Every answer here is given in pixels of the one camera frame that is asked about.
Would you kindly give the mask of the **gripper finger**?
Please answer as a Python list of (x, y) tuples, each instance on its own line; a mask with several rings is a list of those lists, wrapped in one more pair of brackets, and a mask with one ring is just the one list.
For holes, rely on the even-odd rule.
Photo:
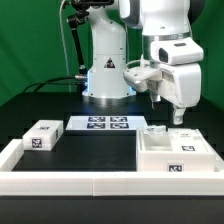
[(157, 100), (157, 96), (154, 96), (154, 95), (150, 95), (150, 98), (151, 98), (151, 102), (152, 102), (152, 108), (154, 110), (157, 110), (158, 108), (158, 100)]
[(173, 108), (173, 123), (180, 125), (183, 123), (184, 109), (175, 106)]

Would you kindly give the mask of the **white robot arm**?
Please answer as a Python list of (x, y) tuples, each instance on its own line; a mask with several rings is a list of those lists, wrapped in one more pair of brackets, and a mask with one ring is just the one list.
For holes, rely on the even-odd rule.
[(201, 92), (203, 49), (192, 39), (191, 0), (115, 0), (120, 24), (108, 18), (110, 7), (89, 9), (93, 64), (85, 98), (105, 103), (149, 92), (157, 105), (173, 104), (173, 123), (197, 105)]

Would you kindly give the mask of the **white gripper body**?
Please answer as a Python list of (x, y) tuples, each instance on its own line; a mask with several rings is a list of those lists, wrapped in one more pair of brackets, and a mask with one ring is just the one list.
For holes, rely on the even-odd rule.
[(157, 41), (150, 44), (150, 56), (162, 71), (162, 80), (154, 82), (150, 95), (171, 102), (179, 108), (195, 106), (201, 94), (203, 49), (191, 37)]

